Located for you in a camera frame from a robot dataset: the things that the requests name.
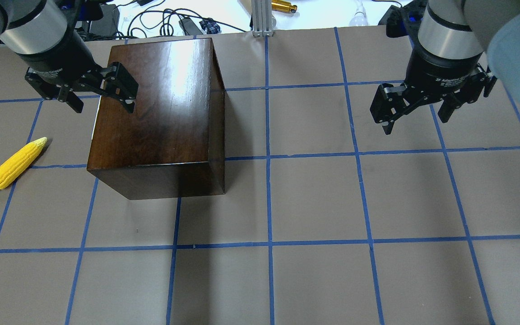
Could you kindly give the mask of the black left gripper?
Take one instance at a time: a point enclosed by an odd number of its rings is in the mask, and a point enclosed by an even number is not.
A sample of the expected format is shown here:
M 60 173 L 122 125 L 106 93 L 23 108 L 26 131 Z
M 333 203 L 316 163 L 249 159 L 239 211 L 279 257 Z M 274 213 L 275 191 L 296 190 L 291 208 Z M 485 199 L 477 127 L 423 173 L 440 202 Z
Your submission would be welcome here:
M 44 99 L 57 99 L 80 114 L 84 103 L 76 92 L 97 94 L 104 81 L 102 95 L 119 101 L 128 113 L 134 113 L 138 82 L 121 62 L 112 62 L 106 68 L 98 65 L 75 30 L 66 31 L 49 50 L 19 56 L 29 66 L 26 80 Z

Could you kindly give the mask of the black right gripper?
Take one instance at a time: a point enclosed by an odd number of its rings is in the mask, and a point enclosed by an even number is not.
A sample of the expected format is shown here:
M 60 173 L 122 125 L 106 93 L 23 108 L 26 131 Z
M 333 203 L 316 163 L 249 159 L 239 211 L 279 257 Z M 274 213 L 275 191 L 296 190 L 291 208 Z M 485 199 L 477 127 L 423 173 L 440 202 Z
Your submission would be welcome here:
M 448 123 L 456 109 L 487 98 L 498 78 L 478 63 L 480 54 L 464 59 L 437 57 L 424 49 L 413 49 L 404 83 L 382 83 L 377 87 L 370 113 L 385 135 L 392 133 L 396 120 L 421 105 L 423 99 L 442 100 L 438 117 Z

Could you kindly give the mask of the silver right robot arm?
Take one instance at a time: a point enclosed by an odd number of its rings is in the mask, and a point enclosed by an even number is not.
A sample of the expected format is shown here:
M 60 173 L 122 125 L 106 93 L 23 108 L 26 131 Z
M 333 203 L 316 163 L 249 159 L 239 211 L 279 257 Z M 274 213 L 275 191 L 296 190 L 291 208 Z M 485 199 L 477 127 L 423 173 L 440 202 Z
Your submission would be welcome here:
M 434 103 L 447 123 L 498 80 L 520 103 L 520 0 L 413 0 L 391 6 L 380 24 L 388 37 L 413 43 L 403 83 L 382 83 L 370 106 L 386 135 L 398 119 Z

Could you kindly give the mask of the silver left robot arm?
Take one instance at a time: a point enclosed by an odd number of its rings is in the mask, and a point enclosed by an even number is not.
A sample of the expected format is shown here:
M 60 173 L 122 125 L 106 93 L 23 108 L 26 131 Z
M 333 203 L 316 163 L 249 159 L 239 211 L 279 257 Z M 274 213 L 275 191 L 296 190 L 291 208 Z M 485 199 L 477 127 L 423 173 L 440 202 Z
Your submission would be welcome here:
M 27 64 L 25 80 L 43 99 L 81 113 L 76 93 L 89 91 L 134 111 L 138 82 L 119 62 L 97 64 L 55 1 L 0 0 L 0 42 Z

